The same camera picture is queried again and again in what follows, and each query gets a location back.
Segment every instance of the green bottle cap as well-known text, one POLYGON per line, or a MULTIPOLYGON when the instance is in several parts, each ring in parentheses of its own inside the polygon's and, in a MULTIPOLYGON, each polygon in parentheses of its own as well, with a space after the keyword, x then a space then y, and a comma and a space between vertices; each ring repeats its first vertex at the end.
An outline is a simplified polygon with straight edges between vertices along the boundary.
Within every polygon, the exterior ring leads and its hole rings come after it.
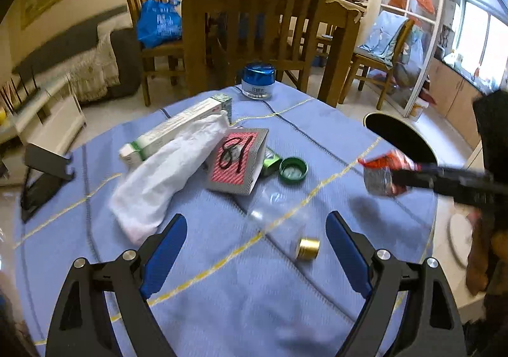
POLYGON ((286 184, 297 184, 304 180, 307 170, 307 164, 303 159, 292 156, 280 163, 279 176, 286 184))

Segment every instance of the blue tablecloth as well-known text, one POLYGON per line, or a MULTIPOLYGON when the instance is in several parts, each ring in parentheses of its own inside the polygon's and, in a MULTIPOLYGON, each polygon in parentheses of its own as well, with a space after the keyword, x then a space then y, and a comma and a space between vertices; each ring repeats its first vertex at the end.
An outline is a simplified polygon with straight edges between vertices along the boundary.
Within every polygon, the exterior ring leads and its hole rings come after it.
MULTIPOLYGON (((161 225, 163 229, 179 212, 189 230, 164 286, 149 300, 152 312, 179 357, 332 357, 364 300, 351 289, 326 238, 327 214, 338 210, 374 247, 420 262, 432 250, 437 199, 425 190, 397 199, 369 195, 356 159, 380 155, 392 146, 336 109, 279 83, 266 102, 249 100, 236 87, 223 91, 233 97, 236 126, 268 128, 268 146, 283 157, 303 158, 309 172, 300 186, 283 185, 273 175, 260 179, 249 197, 237 197, 204 189, 206 171, 198 169, 172 198, 161 225), (273 207, 273 220, 285 221, 259 237, 260 223, 247 212, 252 206, 258 209, 267 188, 283 196, 284 202, 273 207), (297 208, 287 219, 279 215, 286 207, 297 208), (298 233, 321 240, 315 261, 293 261, 298 233)), ((111 193, 126 173, 118 150, 214 93, 204 92, 94 138, 73 151, 76 178, 71 183, 26 225, 16 214, 16 283, 41 355, 73 260, 110 261, 136 248, 108 209, 111 193)), ((124 356, 134 356, 112 295, 107 300, 124 356)), ((395 338, 401 303, 381 352, 395 338)))

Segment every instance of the glass door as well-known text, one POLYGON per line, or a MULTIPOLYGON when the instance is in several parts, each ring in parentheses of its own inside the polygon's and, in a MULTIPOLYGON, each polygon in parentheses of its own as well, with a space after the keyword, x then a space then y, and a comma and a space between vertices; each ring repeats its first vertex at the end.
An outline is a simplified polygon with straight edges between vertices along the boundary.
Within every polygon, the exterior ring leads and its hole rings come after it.
POLYGON ((407 117, 422 88, 427 67, 434 53, 444 0, 381 0, 380 10, 386 10, 415 21, 416 32, 408 63, 398 63, 394 71, 394 87, 387 100, 407 117))

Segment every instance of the kitchen counter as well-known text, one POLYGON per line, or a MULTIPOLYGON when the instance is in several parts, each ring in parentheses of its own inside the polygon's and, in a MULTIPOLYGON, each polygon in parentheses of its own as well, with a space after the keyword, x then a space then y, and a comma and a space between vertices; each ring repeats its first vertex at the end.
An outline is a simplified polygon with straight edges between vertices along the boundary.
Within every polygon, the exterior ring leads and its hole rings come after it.
POLYGON ((464 69, 457 69, 452 64, 447 63, 444 59, 440 60, 441 63, 448 66, 450 69, 457 72, 465 81, 473 85, 482 95, 486 96, 499 89, 499 84, 492 86, 492 82, 487 82, 479 77, 474 77, 471 73, 464 69))

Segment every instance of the wooden chair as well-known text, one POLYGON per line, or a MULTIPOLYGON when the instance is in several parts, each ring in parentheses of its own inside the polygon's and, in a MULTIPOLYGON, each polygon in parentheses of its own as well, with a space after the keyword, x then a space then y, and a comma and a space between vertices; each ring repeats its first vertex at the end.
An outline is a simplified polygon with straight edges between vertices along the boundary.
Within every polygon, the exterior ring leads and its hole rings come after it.
POLYGON ((281 75, 284 70, 298 70, 296 86, 299 90, 306 91, 312 59, 316 54, 316 33, 319 25, 317 16, 325 1, 228 0, 227 35, 225 40, 219 40, 219 47, 225 56, 227 85, 235 84, 237 72, 246 64, 262 61, 273 65, 278 75, 281 75), (293 40, 301 39, 306 19, 308 19, 307 32, 314 35, 305 39, 302 53, 300 53, 300 43, 294 43, 293 46, 288 43, 290 21, 296 3, 301 8, 297 16, 293 40), (246 40, 238 38, 241 11, 248 12, 246 40), (256 37, 257 19, 260 15, 264 15, 262 38, 256 37))
MULTIPOLYGON (((136 28, 138 22, 141 6, 147 0, 127 0, 129 7, 130 17, 132 19, 133 27, 136 28)), ((169 0, 158 0, 160 2, 168 2, 169 0)), ((152 49, 144 48, 140 43, 141 59, 143 61, 143 98, 145 105, 150 106, 150 94, 148 91, 148 77, 154 76, 169 76, 171 77, 171 84, 174 86, 177 83, 177 76, 185 74, 184 70, 177 70, 178 59, 184 57, 184 43, 181 40, 171 41, 164 43, 152 49), (169 70, 155 70, 155 57, 167 56, 169 70)))
MULTIPOLYGON (((334 26, 332 24, 327 24, 326 30, 324 31, 324 33, 316 36, 316 44, 317 44, 316 49, 321 50, 321 52, 316 53, 316 56, 328 57, 328 48, 332 45, 333 39, 325 37, 325 36, 331 36, 333 38, 333 32, 335 31, 336 28, 337 28, 337 26, 334 26)), ((307 36, 307 33, 304 32, 302 35, 302 38, 305 39, 306 36, 307 36)))
MULTIPOLYGON (((393 50, 393 59, 392 62, 395 63, 395 61, 400 56, 400 53, 402 52, 402 48, 404 47, 404 43, 407 39, 407 36, 410 34, 411 29, 413 25, 415 24, 415 21, 412 19, 407 20, 404 25, 402 26, 398 36, 397 36, 397 42, 395 44, 395 49, 393 50)), ((372 84, 376 84, 383 87, 383 90, 381 91, 381 94, 379 95, 378 104, 376 105, 376 109, 378 111, 381 110, 381 107, 384 102, 384 97, 386 96, 386 92, 388 90, 388 87, 390 86, 390 81, 393 76, 393 72, 395 70, 395 65, 392 67, 388 67, 381 59, 369 54, 369 52, 357 47, 355 48, 355 51, 352 55, 352 64, 349 69, 349 72, 347 74, 346 82, 344 83, 344 86, 342 87, 342 91, 340 92, 339 96, 339 104, 344 103, 344 99, 347 96, 347 93, 349 92, 349 89, 351 88, 352 81, 354 79, 358 79, 360 83, 358 84, 358 90, 361 91, 363 89, 363 85, 365 82, 369 82, 372 84), (360 66, 363 66, 363 71, 361 76, 357 76, 356 72, 360 68, 360 66), (367 74, 369 72, 370 68, 378 69, 380 71, 386 72, 386 77, 384 78, 384 81, 375 80, 372 78, 368 78, 367 74)))

